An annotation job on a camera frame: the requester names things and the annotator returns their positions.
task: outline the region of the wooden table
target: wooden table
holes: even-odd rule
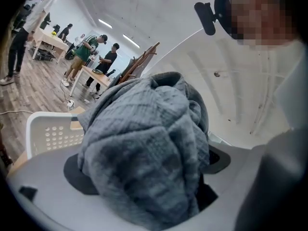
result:
[[[57,63],[64,58],[69,46],[67,44],[64,44],[63,41],[58,38],[57,36],[52,36],[51,33],[39,28],[35,34],[33,35],[33,40],[31,42],[31,45],[29,46],[29,49],[31,49],[32,45],[35,44],[36,49],[34,51],[32,59],[35,58],[36,54],[38,53],[40,44],[42,42],[48,43],[52,46],[54,46],[52,54],[55,55],[55,53],[58,55]]]
[[[89,75],[90,77],[92,77],[95,81],[97,81],[99,84],[108,87],[111,83],[111,81],[109,80],[109,78],[106,75],[98,75],[94,72],[92,72],[92,68],[86,67],[86,66],[82,66],[82,69],[80,70],[74,84],[73,87],[71,89],[71,92],[69,93],[69,95],[72,97],[73,96],[73,92],[74,89],[76,87],[77,82],[80,79],[80,76],[82,75],[82,73],[86,73],[87,75]]]
[[[81,107],[77,107],[74,110],[71,110],[70,113],[72,114],[81,114],[83,113],[85,110]],[[73,121],[71,128],[81,128],[81,125],[78,121]],[[24,151],[20,157],[16,160],[16,162],[13,164],[13,166],[11,167],[7,177],[9,177],[11,174],[13,174],[17,169],[20,168],[21,165],[23,165],[26,161],[28,160],[27,158],[27,153],[26,151]]]

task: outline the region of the crumpled gray fabric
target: crumpled gray fabric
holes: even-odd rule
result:
[[[78,116],[78,167],[125,220],[160,231],[199,213],[195,193],[209,165],[200,94],[176,72],[108,89]]]

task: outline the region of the green jersey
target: green jersey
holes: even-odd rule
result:
[[[98,47],[98,42],[96,36],[89,36],[84,41],[86,41],[94,50]],[[84,45],[82,45],[78,50],[75,51],[75,55],[86,62],[91,55],[91,51]]]

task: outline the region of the ceiling light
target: ceiling light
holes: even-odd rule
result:
[[[108,26],[108,27],[112,28],[112,26],[111,26],[111,25],[109,25],[107,22],[102,21],[101,19],[98,19],[98,20],[99,20],[101,23],[105,24],[106,26]]]
[[[125,34],[123,34],[123,37],[126,38],[129,42],[131,42],[133,45],[137,46],[138,48],[140,48],[140,46],[138,44],[136,44],[134,41],[132,41],[129,37],[127,37]]]

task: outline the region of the floor plank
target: floor plank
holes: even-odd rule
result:
[[[94,99],[89,89],[82,86],[87,80],[86,75],[83,75],[76,85],[72,98],[69,97],[72,85],[69,88],[62,85],[64,92],[60,88],[60,81],[71,63],[72,61],[65,59],[59,64],[55,60],[32,60],[30,52],[26,51],[20,77],[15,78],[13,84],[0,86],[0,113],[17,110],[67,112],[64,92],[67,99],[75,101],[76,107],[89,109],[94,104]],[[7,58],[2,67],[7,70]],[[28,113],[0,115],[0,121],[4,124],[2,137],[13,161],[25,150],[26,121],[29,116]]]

